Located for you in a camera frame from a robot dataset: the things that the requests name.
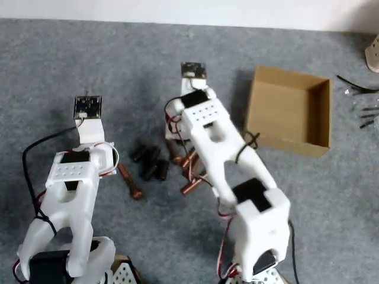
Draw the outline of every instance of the metal base plate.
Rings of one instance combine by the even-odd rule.
[[[237,275],[234,278],[229,278],[226,281],[226,284],[244,284],[245,282],[242,280],[242,278]],[[265,272],[260,273],[257,275],[256,279],[254,279],[252,284],[285,284],[285,282],[282,280],[282,277],[280,277],[280,274],[278,271],[273,269],[268,269]]]

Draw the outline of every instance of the cable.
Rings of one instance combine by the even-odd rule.
[[[340,80],[342,80],[342,81],[344,81],[347,84],[350,84],[350,85],[358,88],[361,91],[364,91],[364,92],[367,92],[367,93],[376,93],[376,92],[379,92],[379,89],[369,89],[369,88],[365,88],[365,87],[359,86],[359,85],[354,84],[354,83],[350,82],[349,80],[347,80],[347,79],[345,79],[345,78],[343,78],[343,77],[341,77],[339,75],[337,75],[337,78],[340,79]]]
[[[112,148],[112,150],[114,150],[114,152],[116,153],[116,161],[113,165],[112,168],[108,169],[108,170],[105,170],[103,171],[102,173],[99,173],[99,176],[106,176],[106,175],[109,175],[111,172],[113,172],[116,168],[117,168],[117,165],[120,161],[120,154],[118,153],[117,149],[109,142],[100,142],[100,143],[96,143],[94,144],[94,147],[98,146],[98,145],[101,145],[101,144],[106,144],[108,145],[109,147]]]
[[[55,133],[55,134],[52,134],[52,135],[49,135],[49,136],[46,136],[44,138],[41,138],[39,140],[37,140],[36,142],[34,142],[33,144],[29,145],[23,152],[23,170],[24,170],[24,176],[25,176],[25,180],[26,180],[26,183],[27,183],[27,186],[28,186],[28,189],[29,189],[29,194],[30,194],[30,197],[31,197],[31,201],[33,203],[33,207],[34,207],[34,213],[36,214],[36,219],[40,219],[44,222],[47,222],[49,223],[49,225],[51,226],[53,232],[54,232],[54,236],[56,236],[57,234],[57,231],[54,227],[54,224],[49,220],[48,216],[46,216],[46,214],[41,210],[40,208],[40,204],[38,202],[38,199],[36,197],[36,193],[34,191],[34,188],[33,188],[33,184],[31,183],[31,179],[29,177],[29,172],[28,172],[28,164],[27,164],[27,154],[28,152],[35,148],[35,146],[47,141],[47,140],[50,140],[50,139],[53,139],[55,137],[58,137],[58,136],[61,136],[61,135],[64,135],[72,130],[75,130],[77,129],[78,127],[80,127],[83,123],[83,120],[76,126],[74,127],[70,127],[70,128],[67,128],[65,130],[62,130],[62,131],[59,131],[58,133]]]
[[[251,136],[251,141],[246,143],[242,148],[241,150],[238,151],[237,153],[237,156],[236,156],[236,160],[235,160],[235,163],[238,164],[238,161],[239,161],[239,157],[241,156],[242,152],[244,151],[245,148],[247,148],[247,146],[251,146],[254,144],[253,146],[253,149],[256,150],[258,149],[258,144],[256,142],[256,140],[258,139],[258,137],[261,135],[259,132],[257,134],[252,134],[251,132],[247,131],[245,132],[245,134],[249,134]]]
[[[170,115],[167,113],[167,107],[170,104],[170,102],[172,102],[172,101],[174,101],[176,99],[181,99],[181,97],[180,96],[176,96],[176,97],[174,97],[172,99],[169,99],[169,101],[166,103],[165,107],[163,108],[163,110],[165,112],[165,116],[166,116],[166,121],[168,121],[171,118]]]
[[[296,281],[296,284],[300,284],[299,280],[298,280],[298,276],[297,276],[297,267],[296,267],[296,256],[295,256],[295,228],[294,228],[294,224],[292,223],[291,220],[288,220],[288,225],[290,226],[290,229],[291,229],[291,233],[292,233],[292,238],[291,238],[291,242],[292,242],[292,265],[293,265],[293,269],[294,269],[294,276],[295,276],[295,281]]]
[[[184,148],[184,151],[185,151],[185,155],[186,155],[186,159],[188,160],[188,180],[189,181],[192,181],[192,161],[191,159],[189,158],[190,156],[190,152],[188,151],[187,147],[185,146],[185,143],[184,143],[184,140],[183,140],[183,137],[182,135],[180,134],[180,131],[178,129],[178,123],[180,122],[181,119],[178,119],[177,121],[175,121],[175,131],[177,133],[177,135],[179,136],[180,138],[180,141],[182,143],[182,146]]]
[[[29,283],[29,281],[27,280],[20,280],[17,276],[17,269],[18,267],[20,266],[20,260],[18,259],[15,264],[13,265],[13,268],[12,268],[12,273],[13,273],[13,276],[15,277],[16,281],[20,284],[27,284]]]
[[[227,279],[235,271],[235,268],[238,265],[237,263],[232,263],[227,268],[227,270],[225,271],[225,273],[221,273],[221,266],[222,266],[222,262],[223,262],[222,261],[222,257],[224,255],[224,247],[225,247],[226,237],[227,237],[227,233],[229,232],[230,223],[232,221],[233,221],[233,217],[229,218],[229,220],[228,220],[228,222],[226,224],[224,236],[223,236],[223,239],[221,241],[219,256],[217,258],[217,275],[219,276],[220,279]]]
[[[194,82],[192,82],[191,78],[188,78],[188,80],[189,80],[189,84],[191,85],[191,88],[193,88],[193,90],[195,90],[195,91],[200,90],[200,89],[194,87]]]
[[[220,198],[218,197],[218,198],[217,198],[217,213],[218,213],[218,215],[219,215],[222,219],[230,219],[230,218],[233,218],[233,217],[236,216],[236,213],[235,213],[235,212],[231,212],[231,213],[228,213],[228,214],[221,213],[221,211],[220,211],[220,205],[221,205],[221,202],[220,202]]]

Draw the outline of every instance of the black wire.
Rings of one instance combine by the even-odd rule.
[[[57,231],[54,227],[54,224],[50,221],[49,217],[46,216],[46,214],[41,210],[39,204],[38,204],[38,200],[36,198],[36,193],[34,191],[34,188],[33,188],[33,184],[31,183],[31,179],[29,177],[29,172],[28,172],[28,165],[27,165],[27,154],[28,152],[35,148],[35,146],[47,141],[47,140],[50,140],[50,139],[53,139],[55,137],[58,137],[58,136],[61,136],[65,133],[68,133],[72,130],[75,130],[77,129],[81,124],[83,123],[83,121],[78,125],[78,126],[73,126],[73,127],[70,127],[70,128],[67,128],[65,130],[62,130],[62,131],[59,131],[58,133],[55,133],[55,134],[52,134],[52,135],[49,135],[49,136],[46,136],[42,139],[39,139],[38,141],[34,142],[33,144],[29,145],[23,152],[23,169],[24,169],[24,176],[25,176],[25,180],[26,180],[26,183],[28,185],[28,189],[29,189],[29,193],[30,193],[30,197],[31,197],[31,201],[33,203],[33,207],[34,207],[34,212],[36,214],[36,218],[37,219],[40,219],[44,222],[47,222],[49,223],[49,225],[51,226],[53,232],[54,232],[54,236],[56,236],[57,234]]]
[[[350,84],[350,85],[352,85],[352,86],[358,88],[358,89],[361,90],[361,91],[368,92],[368,93],[376,93],[376,92],[379,92],[379,89],[369,89],[369,88],[365,88],[365,87],[359,86],[359,85],[354,84],[354,83],[350,82],[349,80],[347,80],[347,79],[345,79],[345,78],[343,78],[343,77],[341,77],[341,76],[339,76],[339,75],[337,75],[337,78],[340,79],[340,80],[342,80],[342,81],[344,81],[344,82],[347,83],[347,84]]]
[[[291,234],[292,234],[292,237],[291,237],[291,245],[292,245],[292,266],[293,266],[293,269],[294,269],[294,276],[295,276],[295,281],[296,281],[296,284],[300,284],[299,280],[298,280],[298,276],[297,276],[297,267],[296,267],[296,256],[295,256],[295,228],[294,228],[294,224],[292,223],[291,220],[288,220],[288,225],[290,226],[290,229],[291,229]]]
[[[359,126],[359,128],[362,129],[362,128],[365,128],[366,126],[369,126],[369,125],[374,124],[374,123],[375,123],[375,120],[370,120],[370,121],[363,123],[361,126]]]
[[[254,144],[253,146],[253,149],[256,150],[258,149],[258,144],[256,142],[256,140],[258,139],[258,137],[261,135],[259,132],[257,134],[252,134],[251,132],[247,131],[246,134],[249,134],[251,136],[251,141],[246,143],[242,148],[241,150],[238,151],[237,153],[237,156],[236,156],[236,160],[235,160],[235,163],[238,164],[238,161],[239,161],[239,157],[241,156],[242,152],[244,151],[245,148],[247,148],[247,146],[251,146]]]

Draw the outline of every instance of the white 3d-printed bracket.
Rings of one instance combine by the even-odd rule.
[[[365,54],[368,68],[375,73],[379,73],[379,35],[366,48]]]

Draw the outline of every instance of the circuit board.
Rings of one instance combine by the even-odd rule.
[[[73,117],[76,120],[101,118],[101,96],[77,96]]]

